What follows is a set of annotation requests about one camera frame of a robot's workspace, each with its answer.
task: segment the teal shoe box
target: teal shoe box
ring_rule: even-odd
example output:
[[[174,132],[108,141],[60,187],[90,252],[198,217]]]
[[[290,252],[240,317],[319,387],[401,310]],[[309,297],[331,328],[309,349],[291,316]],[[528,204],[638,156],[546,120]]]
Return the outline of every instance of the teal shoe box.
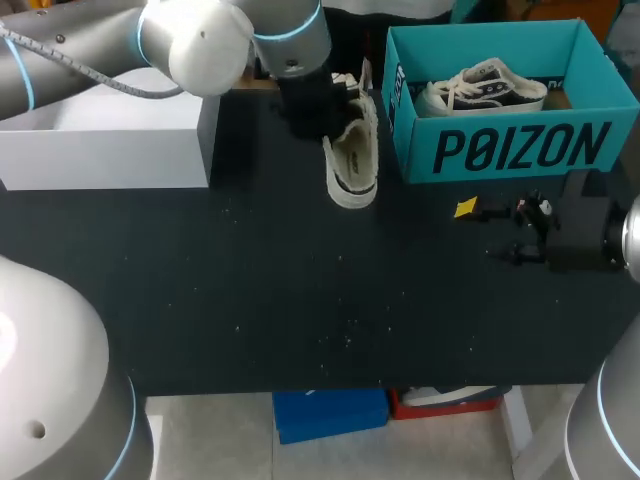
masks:
[[[572,108],[416,115],[413,98],[427,82],[448,80],[492,57],[550,90],[564,89]],[[382,95],[409,183],[562,175],[583,168],[608,172],[639,109],[581,20],[393,27]]]

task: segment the yellow object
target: yellow object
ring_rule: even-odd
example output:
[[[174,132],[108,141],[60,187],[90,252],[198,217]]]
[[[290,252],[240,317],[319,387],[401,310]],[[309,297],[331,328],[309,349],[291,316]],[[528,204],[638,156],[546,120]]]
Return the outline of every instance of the yellow object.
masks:
[[[465,202],[458,202],[458,206],[456,207],[456,214],[453,216],[453,218],[460,218],[464,215],[473,213],[473,209],[476,208],[476,203],[478,203],[478,197],[470,198]]]
[[[52,0],[29,0],[31,8],[49,8],[52,4]]]

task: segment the black sneaker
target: black sneaker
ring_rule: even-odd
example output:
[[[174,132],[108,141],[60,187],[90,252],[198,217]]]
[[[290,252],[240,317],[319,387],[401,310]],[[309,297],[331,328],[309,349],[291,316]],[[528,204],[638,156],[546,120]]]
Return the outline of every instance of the black sneaker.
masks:
[[[421,117],[537,112],[547,87],[513,73],[499,58],[465,68],[450,80],[435,82],[418,96]]]

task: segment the shoe insole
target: shoe insole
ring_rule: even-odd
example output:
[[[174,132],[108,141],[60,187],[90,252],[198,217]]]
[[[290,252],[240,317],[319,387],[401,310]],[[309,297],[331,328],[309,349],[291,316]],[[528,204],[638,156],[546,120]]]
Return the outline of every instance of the shoe insole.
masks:
[[[373,178],[370,139],[364,121],[353,125],[342,139],[333,144],[338,177],[350,190],[370,188]]]

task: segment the white box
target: white box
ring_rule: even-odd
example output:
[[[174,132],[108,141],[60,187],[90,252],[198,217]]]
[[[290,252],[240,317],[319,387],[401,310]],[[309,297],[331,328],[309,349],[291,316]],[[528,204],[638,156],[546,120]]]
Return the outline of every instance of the white box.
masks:
[[[141,69],[118,80],[174,88]],[[219,97],[164,100],[97,86],[0,122],[0,180],[7,190],[207,188]]]

